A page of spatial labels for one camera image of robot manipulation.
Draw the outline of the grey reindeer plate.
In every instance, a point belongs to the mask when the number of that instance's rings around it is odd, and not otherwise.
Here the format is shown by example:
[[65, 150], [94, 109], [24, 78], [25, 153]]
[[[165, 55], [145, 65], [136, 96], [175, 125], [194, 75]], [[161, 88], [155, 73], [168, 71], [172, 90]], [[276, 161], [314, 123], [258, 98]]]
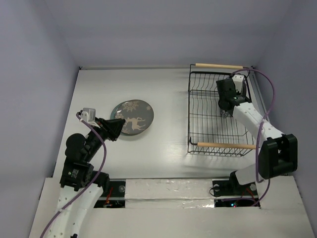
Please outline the grey reindeer plate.
[[126, 109], [126, 120], [121, 131], [122, 135], [138, 135], [149, 128], [154, 120], [152, 106], [143, 100], [129, 100], [124, 104], [124, 109]]

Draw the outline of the blue floral plate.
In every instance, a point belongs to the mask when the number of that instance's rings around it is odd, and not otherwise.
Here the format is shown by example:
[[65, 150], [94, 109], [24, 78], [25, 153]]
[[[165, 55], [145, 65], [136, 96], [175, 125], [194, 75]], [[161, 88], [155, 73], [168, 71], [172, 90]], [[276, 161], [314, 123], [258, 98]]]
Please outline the blue floral plate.
[[221, 111], [220, 111], [220, 115], [221, 115], [221, 117], [222, 117], [223, 119], [225, 119], [225, 118], [227, 118], [227, 117], [230, 116], [229, 112], [224, 111], [224, 110], [221, 110]]

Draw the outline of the teal plate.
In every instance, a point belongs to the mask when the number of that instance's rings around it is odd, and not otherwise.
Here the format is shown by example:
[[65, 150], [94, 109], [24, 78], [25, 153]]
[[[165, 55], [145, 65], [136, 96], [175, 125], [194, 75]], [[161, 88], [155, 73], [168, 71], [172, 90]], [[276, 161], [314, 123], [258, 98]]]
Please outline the teal plate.
[[124, 101], [115, 106], [110, 114], [110, 119], [125, 119], [126, 120], [126, 109], [124, 104], [128, 101]]

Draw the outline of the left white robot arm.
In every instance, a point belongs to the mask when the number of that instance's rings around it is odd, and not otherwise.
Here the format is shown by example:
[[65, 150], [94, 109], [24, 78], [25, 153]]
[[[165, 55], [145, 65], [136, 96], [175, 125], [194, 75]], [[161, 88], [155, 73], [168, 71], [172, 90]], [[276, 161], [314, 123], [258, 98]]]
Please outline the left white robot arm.
[[80, 133], [73, 134], [66, 141], [57, 208], [41, 234], [43, 238], [80, 237], [97, 200], [112, 192], [109, 175], [101, 169], [95, 170], [91, 160], [98, 150], [103, 148], [104, 155], [100, 167], [104, 167], [107, 156], [105, 141], [118, 139], [125, 120], [88, 120], [80, 113], [76, 116], [90, 132], [86, 136]]

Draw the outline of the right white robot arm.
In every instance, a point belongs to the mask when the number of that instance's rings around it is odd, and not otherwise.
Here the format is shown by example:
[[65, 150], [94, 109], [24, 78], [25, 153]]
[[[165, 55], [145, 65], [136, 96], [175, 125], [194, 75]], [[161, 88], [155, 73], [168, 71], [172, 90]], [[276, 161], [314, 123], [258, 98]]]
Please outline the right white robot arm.
[[285, 175], [298, 168], [298, 140], [270, 124], [251, 99], [236, 90], [233, 78], [216, 82], [220, 109], [228, 112], [256, 139], [256, 160], [251, 166], [230, 174], [228, 189], [240, 194], [246, 185]]

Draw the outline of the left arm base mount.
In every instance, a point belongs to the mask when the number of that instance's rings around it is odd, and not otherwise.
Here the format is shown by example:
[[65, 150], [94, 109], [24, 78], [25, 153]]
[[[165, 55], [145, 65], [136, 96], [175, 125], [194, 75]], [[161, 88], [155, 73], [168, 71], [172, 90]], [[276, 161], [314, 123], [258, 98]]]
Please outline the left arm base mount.
[[126, 180], [110, 180], [109, 189], [97, 200], [94, 208], [124, 208]]

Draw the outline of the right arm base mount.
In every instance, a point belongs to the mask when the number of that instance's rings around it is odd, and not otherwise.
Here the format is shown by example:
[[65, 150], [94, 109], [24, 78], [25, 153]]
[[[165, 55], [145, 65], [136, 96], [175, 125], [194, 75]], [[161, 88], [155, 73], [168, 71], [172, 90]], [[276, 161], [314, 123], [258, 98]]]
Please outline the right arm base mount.
[[258, 196], [255, 182], [242, 184], [238, 181], [236, 171], [231, 172], [228, 179], [213, 180], [212, 187], [210, 188], [210, 194], [214, 197], [243, 196], [245, 192], [250, 196]]

